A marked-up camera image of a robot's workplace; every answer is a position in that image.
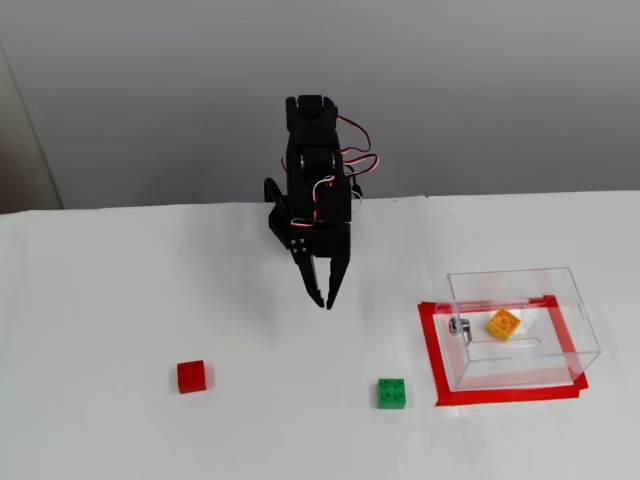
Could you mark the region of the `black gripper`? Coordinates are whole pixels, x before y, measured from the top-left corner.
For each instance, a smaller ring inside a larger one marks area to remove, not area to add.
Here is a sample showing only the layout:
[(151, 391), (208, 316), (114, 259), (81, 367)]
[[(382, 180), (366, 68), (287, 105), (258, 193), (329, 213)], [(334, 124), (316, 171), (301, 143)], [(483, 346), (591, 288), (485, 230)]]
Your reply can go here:
[(290, 230), (290, 251), (299, 268), (306, 292), (316, 305), (325, 302), (318, 286), (314, 256), (331, 258), (326, 309), (331, 310), (348, 269), (351, 255), (351, 225), (316, 224), (311, 229)]

